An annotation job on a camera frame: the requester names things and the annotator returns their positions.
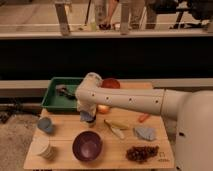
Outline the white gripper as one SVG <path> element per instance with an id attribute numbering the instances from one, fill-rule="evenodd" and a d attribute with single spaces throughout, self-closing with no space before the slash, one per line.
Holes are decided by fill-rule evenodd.
<path id="1" fill-rule="evenodd" d="M 97 108 L 96 104 L 90 103 L 88 101 L 82 101 L 82 100 L 77 101 L 77 110 L 79 112 L 84 111 L 89 113 L 91 116 L 95 116 L 96 108 Z"/>

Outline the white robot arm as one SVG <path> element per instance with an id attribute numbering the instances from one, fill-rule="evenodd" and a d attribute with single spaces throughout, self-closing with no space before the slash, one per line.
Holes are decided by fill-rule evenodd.
<path id="1" fill-rule="evenodd" d="M 177 121 L 174 171 L 213 171 L 213 91 L 101 88 L 99 74 L 78 85 L 77 109 L 94 114 L 97 104 L 161 115 Z"/>

